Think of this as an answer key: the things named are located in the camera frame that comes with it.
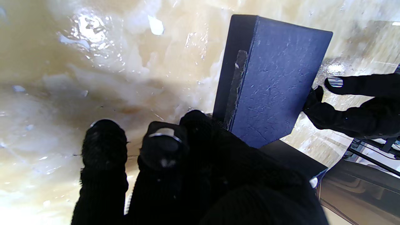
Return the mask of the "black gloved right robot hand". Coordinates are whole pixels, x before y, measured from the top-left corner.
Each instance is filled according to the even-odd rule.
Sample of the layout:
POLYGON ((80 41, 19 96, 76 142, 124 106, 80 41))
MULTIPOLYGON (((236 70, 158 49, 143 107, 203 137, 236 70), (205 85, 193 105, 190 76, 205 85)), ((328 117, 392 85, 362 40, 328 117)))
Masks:
POLYGON ((128 213, 125 131, 96 121, 72 225, 327 225, 309 178, 221 128, 201 111, 151 122, 128 213))

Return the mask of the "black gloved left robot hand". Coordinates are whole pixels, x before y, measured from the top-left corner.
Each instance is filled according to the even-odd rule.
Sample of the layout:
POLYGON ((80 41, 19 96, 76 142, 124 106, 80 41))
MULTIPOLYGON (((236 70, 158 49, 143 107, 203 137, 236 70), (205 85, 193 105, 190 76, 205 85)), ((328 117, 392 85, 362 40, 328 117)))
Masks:
POLYGON ((311 89, 303 112, 317 129, 329 129, 352 138, 385 139, 400 132, 400 76, 398 73, 328 77, 311 89), (338 111, 322 102, 324 89, 337 95, 371 97, 359 107, 338 111))

